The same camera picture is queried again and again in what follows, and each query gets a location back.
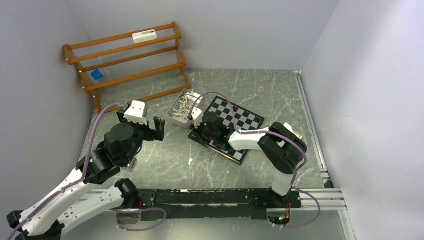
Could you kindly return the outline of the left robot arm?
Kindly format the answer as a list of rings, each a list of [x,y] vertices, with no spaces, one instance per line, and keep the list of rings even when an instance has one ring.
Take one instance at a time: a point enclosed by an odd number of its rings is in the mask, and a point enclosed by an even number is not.
[[[127,167],[142,149],[145,141],[163,141],[165,120],[154,117],[149,122],[120,118],[104,135],[94,150],[89,150],[66,179],[38,203],[26,210],[7,215],[13,229],[12,240],[59,240],[79,224],[109,210],[132,208],[140,202],[139,191],[128,178],[87,200],[80,199],[99,189],[110,178]]]

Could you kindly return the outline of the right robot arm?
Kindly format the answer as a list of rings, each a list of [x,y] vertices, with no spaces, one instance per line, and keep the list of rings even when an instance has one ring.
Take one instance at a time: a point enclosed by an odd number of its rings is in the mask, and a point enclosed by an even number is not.
[[[255,130],[236,130],[224,124],[215,113],[192,114],[194,135],[204,144],[212,144],[223,152],[255,150],[265,154],[275,169],[271,184],[270,202],[282,207],[289,200],[308,150],[306,144],[287,123],[275,122],[270,127]]]

